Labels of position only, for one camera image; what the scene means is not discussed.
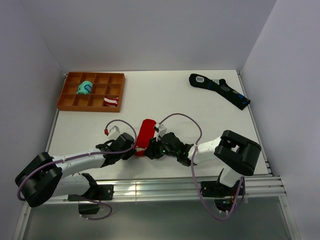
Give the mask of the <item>red Santa sock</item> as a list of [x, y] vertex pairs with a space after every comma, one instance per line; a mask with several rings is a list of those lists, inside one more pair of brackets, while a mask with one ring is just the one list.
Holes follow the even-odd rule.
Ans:
[[155, 135], [155, 127], [156, 121], [153, 119], [145, 119], [142, 121], [136, 144], [134, 146], [135, 156], [143, 157], [145, 155], [145, 150], [149, 146], [150, 139], [152, 139]]

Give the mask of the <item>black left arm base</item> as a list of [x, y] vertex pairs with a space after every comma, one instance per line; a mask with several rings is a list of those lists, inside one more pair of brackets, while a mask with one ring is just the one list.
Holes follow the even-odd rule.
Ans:
[[83, 195], [71, 194], [68, 195], [67, 200], [75, 201], [110, 201], [113, 199], [114, 186], [112, 184], [98, 184], [91, 186]]

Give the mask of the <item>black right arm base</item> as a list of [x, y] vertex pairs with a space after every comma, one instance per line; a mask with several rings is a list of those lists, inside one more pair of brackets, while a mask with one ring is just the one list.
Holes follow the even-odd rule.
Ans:
[[234, 186], [228, 187], [217, 180], [202, 181], [200, 183], [199, 192], [202, 197], [206, 198], [225, 198], [235, 197], [238, 191], [238, 196], [242, 196], [246, 192], [245, 183], [242, 182], [238, 190], [240, 180], [238, 180]]

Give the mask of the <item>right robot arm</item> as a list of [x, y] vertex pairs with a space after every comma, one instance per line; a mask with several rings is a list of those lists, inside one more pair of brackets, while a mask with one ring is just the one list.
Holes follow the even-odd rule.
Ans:
[[225, 130], [220, 137], [198, 146], [183, 143], [173, 132], [169, 132], [152, 138], [144, 155], [152, 160], [172, 157], [186, 167], [220, 160], [226, 167], [219, 174], [216, 189], [220, 194], [227, 195], [241, 177], [254, 174], [260, 152], [261, 146], [257, 142]]

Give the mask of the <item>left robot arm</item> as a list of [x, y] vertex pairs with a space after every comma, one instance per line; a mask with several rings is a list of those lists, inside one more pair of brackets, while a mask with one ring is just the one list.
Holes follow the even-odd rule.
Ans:
[[52, 197], [68, 195], [72, 201], [110, 199], [86, 170], [111, 166], [127, 160], [134, 153], [134, 138], [121, 133], [103, 144], [80, 154], [50, 156], [38, 154], [15, 178], [18, 198], [31, 208]]

